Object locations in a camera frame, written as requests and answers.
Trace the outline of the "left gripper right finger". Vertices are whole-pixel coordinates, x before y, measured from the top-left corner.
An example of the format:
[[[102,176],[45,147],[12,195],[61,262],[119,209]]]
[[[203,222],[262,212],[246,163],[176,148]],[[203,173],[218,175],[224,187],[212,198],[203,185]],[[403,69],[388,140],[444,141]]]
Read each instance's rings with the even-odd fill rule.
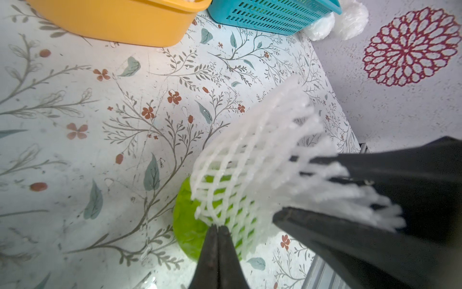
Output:
[[[250,288],[226,226],[218,228],[218,287],[219,289]]]

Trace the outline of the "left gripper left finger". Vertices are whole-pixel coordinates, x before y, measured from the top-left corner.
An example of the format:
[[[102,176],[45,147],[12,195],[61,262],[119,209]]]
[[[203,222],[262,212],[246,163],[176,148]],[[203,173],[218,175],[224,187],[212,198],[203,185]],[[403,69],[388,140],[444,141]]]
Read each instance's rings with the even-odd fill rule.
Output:
[[[218,269],[218,229],[211,226],[206,234],[196,270],[189,289],[217,289]]]

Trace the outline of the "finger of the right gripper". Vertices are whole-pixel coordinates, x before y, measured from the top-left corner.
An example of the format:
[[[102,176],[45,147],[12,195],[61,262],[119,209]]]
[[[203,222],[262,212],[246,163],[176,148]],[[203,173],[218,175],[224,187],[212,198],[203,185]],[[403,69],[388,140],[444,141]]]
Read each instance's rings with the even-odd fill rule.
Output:
[[[404,211],[407,226],[389,232],[296,208],[273,223],[320,255],[352,289],[447,289],[462,260],[455,217]]]
[[[335,184],[364,184],[402,208],[405,227],[376,229],[325,213],[290,210],[290,233],[302,243],[330,246],[457,246],[462,225],[462,143],[443,137],[418,148],[375,154],[318,157],[315,164],[337,161],[348,177]]]

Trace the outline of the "green custard apple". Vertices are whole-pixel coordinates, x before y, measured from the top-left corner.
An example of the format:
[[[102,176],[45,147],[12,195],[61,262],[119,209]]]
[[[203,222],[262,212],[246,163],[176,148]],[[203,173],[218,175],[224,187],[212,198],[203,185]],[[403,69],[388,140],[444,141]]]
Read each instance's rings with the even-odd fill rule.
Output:
[[[240,260],[253,253],[268,238],[268,224],[258,216],[256,201],[236,191],[227,192],[231,175],[220,178],[214,191],[206,188],[194,195],[191,178],[187,177],[179,190],[173,209],[173,232],[187,257],[199,260],[208,229],[226,226]]]

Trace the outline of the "white teddy bear pink shirt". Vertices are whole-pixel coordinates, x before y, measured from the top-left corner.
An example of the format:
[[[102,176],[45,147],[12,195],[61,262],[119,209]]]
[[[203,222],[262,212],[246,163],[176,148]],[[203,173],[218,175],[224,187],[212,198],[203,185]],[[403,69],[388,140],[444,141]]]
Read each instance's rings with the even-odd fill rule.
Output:
[[[331,12],[302,30],[311,41],[325,39],[330,34],[349,40],[363,33],[369,22],[369,11],[355,0],[339,1],[342,14]]]

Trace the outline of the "floral table mat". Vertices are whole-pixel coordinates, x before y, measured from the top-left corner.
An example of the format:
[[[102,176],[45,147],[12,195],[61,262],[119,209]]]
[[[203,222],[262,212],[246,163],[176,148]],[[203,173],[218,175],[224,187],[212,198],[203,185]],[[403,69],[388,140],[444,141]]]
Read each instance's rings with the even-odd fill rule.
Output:
[[[298,73],[359,143],[309,39],[206,12],[170,48],[90,40],[1,2],[1,287],[185,289],[172,209],[203,148]]]

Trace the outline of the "teal plastic basket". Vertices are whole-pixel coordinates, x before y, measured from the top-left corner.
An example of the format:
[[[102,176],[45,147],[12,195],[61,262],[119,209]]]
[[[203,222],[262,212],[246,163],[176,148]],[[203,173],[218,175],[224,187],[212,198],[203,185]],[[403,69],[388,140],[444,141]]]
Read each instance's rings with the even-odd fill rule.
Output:
[[[290,36],[342,8],[337,0],[213,0],[208,13],[219,24]]]

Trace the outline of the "yellow plastic tray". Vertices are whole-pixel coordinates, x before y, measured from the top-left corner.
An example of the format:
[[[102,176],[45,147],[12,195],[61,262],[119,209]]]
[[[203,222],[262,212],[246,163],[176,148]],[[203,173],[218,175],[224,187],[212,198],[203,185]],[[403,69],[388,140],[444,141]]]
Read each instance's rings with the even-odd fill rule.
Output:
[[[37,0],[29,2],[60,28],[84,37],[132,45],[179,43],[206,1]]]

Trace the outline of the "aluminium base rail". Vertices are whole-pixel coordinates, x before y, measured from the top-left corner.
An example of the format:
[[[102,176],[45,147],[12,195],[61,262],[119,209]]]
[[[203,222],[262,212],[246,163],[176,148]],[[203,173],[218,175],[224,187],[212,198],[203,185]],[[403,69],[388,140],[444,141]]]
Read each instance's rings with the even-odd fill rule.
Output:
[[[315,255],[302,289],[350,289],[350,287],[320,256]]]

